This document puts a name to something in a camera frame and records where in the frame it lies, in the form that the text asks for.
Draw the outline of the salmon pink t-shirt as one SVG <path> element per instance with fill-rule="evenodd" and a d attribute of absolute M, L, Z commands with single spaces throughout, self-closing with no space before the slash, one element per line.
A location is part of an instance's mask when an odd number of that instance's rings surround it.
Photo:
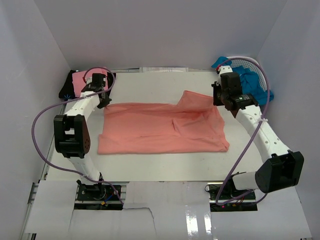
<path fill-rule="evenodd" d="M 225 122 L 213 98 L 185 90 L 177 104 L 115 103 L 104 109 L 97 152 L 177 154 L 227 152 Z"/>

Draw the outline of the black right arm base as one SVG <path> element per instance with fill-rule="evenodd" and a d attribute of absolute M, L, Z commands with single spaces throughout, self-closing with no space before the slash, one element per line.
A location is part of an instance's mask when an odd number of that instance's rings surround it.
<path fill-rule="evenodd" d="M 256 202 L 256 195 L 254 192 L 251 192 L 250 194 L 246 196 L 242 196 L 241 198 L 238 198 L 236 200 L 232 200 L 231 202 L 228 202 L 224 205 L 217 205 L 216 198 L 221 185 L 222 185 L 221 182 L 209 182 L 204 187 L 204 191 L 209 194 L 209 205 L 210 205 L 210 211 L 212 213 L 255 212 L 258 210 L 257 205 L 254 204 Z M 244 194 L 245 192 L 246 190 L 232 191 L 230 187 L 225 186 L 219 197 L 218 202 L 223 203 L 230 199 L 237 198 L 238 196 L 240 196 L 241 194 Z"/>

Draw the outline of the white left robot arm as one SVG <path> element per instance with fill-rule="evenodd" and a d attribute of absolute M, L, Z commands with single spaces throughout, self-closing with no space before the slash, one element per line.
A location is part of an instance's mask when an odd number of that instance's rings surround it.
<path fill-rule="evenodd" d="M 55 150 L 83 177 L 93 181 L 101 181 L 103 177 L 89 155 L 91 138 L 87 120 L 95 109 L 102 109 L 110 103 L 105 91 L 109 83 L 107 73 L 93 73 L 85 79 L 85 86 L 73 107 L 53 119 Z"/>

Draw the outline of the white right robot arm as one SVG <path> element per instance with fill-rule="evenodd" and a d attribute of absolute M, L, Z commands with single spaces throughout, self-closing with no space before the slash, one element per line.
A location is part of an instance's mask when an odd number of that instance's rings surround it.
<path fill-rule="evenodd" d="M 230 172 L 219 189 L 226 188 L 226 195 L 236 200 L 246 190 L 267 194 L 296 186 L 304 164 L 302 153 L 292 151 L 278 138 L 253 95 L 243 93 L 238 73 L 229 66 L 220 66 L 217 72 L 219 79 L 212 84 L 213 104 L 225 107 L 241 123 L 263 161 L 257 171 Z"/>

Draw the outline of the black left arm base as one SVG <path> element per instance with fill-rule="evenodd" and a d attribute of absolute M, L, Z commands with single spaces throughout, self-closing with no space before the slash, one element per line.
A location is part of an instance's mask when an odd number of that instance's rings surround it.
<path fill-rule="evenodd" d="M 119 201 L 117 195 L 124 201 L 125 194 L 122 185 L 95 183 L 92 185 L 84 184 L 77 180 L 77 192 L 74 202 L 75 210 L 92 211 L 121 211 L 123 204 Z"/>

